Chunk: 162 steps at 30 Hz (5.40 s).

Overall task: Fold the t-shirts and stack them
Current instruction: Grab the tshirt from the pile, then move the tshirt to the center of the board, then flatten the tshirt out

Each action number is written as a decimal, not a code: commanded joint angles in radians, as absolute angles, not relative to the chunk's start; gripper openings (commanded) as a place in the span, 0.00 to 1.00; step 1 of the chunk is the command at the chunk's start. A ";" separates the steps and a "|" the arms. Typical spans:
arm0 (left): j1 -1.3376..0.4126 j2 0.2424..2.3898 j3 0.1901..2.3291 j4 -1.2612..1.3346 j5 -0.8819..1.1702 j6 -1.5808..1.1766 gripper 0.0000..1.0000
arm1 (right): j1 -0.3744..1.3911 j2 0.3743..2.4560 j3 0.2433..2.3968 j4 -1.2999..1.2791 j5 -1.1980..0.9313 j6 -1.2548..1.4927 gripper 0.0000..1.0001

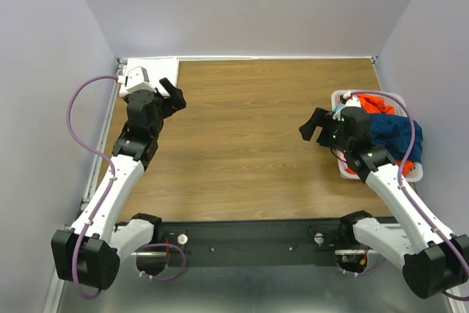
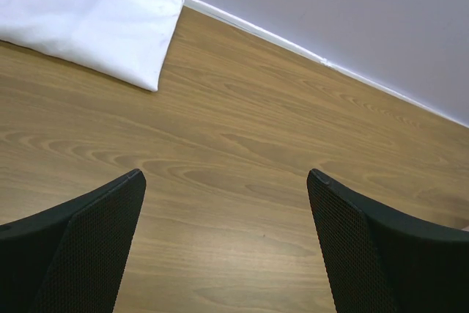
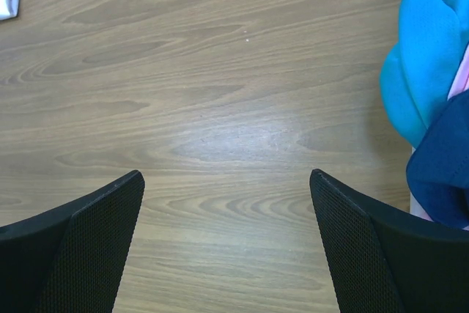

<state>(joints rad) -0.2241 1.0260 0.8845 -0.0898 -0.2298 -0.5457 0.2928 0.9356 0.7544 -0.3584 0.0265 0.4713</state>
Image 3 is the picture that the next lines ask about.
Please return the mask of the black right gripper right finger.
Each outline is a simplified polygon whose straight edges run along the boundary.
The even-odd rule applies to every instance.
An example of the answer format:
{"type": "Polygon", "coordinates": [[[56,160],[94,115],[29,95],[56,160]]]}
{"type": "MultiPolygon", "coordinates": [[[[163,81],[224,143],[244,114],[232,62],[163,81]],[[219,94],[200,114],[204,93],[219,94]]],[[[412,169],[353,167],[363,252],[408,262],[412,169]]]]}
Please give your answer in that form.
{"type": "Polygon", "coordinates": [[[468,232],[310,176],[340,312],[467,312],[468,232]]]}

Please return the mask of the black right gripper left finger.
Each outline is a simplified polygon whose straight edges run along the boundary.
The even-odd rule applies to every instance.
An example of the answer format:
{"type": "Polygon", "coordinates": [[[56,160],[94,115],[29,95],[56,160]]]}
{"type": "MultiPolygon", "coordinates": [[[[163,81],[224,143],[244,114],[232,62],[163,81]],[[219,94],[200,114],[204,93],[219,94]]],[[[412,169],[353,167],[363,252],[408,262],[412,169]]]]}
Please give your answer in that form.
{"type": "Polygon", "coordinates": [[[2,312],[112,312],[141,209],[134,170],[1,227],[2,312]]]}

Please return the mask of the navy blue t-shirt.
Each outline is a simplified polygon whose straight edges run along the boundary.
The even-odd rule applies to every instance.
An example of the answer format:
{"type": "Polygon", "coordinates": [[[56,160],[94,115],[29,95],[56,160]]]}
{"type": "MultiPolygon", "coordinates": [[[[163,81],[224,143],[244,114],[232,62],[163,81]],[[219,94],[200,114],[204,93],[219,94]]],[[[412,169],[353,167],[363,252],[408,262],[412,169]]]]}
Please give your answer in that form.
{"type": "Polygon", "coordinates": [[[452,97],[406,168],[411,194],[439,224],[468,228],[468,92],[452,97]]]}

